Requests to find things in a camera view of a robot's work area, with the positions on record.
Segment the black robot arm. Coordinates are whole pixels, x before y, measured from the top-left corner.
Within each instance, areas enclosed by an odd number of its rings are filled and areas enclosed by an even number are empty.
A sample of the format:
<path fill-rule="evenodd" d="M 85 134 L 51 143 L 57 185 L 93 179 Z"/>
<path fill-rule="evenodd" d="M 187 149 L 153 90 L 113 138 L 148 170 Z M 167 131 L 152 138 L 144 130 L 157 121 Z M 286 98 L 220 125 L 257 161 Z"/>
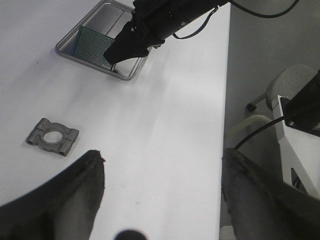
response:
<path fill-rule="evenodd" d="M 217 240 L 226 0 L 0 3 L 0 237 Z"/>

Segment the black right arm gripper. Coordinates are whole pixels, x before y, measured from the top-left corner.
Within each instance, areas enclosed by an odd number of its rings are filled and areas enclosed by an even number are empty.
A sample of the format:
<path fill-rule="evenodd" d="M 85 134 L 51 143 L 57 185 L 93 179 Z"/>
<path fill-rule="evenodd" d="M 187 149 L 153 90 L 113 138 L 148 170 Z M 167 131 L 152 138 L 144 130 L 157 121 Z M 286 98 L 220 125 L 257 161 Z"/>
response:
<path fill-rule="evenodd" d="M 156 37 L 141 21 L 128 21 L 115 37 L 114 42 L 103 53 L 110 64 L 148 56 L 149 47 L 159 47 L 164 39 Z"/>

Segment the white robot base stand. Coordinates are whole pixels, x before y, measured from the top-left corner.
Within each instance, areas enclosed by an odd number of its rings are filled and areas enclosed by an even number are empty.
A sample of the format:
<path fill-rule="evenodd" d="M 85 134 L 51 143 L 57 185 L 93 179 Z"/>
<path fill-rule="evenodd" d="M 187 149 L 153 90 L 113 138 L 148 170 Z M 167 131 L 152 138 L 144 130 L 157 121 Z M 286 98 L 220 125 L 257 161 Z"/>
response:
<path fill-rule="evenodd" d="M 292 185 L 292 170 L 308 195 L 320 198 L 320 138 L 291 128 L 284 121 L 275 124 L 280 146 L 283 181 Z"/>

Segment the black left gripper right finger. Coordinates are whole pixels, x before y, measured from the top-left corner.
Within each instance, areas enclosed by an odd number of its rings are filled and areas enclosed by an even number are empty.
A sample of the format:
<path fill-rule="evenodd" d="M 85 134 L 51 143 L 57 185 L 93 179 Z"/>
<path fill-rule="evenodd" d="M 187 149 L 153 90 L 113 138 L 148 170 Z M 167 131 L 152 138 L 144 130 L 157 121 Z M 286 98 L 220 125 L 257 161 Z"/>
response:
<path fill-rule="evenodd" d="M 237 240 L 318 240 L 320 201 L 234 148 L 222 156 L 221 191 Z"/>

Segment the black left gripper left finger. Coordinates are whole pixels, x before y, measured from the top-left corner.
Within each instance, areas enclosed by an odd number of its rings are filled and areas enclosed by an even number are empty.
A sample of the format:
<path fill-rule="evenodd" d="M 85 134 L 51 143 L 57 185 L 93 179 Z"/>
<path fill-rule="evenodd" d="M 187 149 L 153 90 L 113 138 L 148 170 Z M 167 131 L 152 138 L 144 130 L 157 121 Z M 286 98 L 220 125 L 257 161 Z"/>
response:
<path fill-rule="evenodd" d="M 40 187 L 1 206 L 0 238 L 88 240 L 104 190 L 104 159 L 89 150 Z"/>

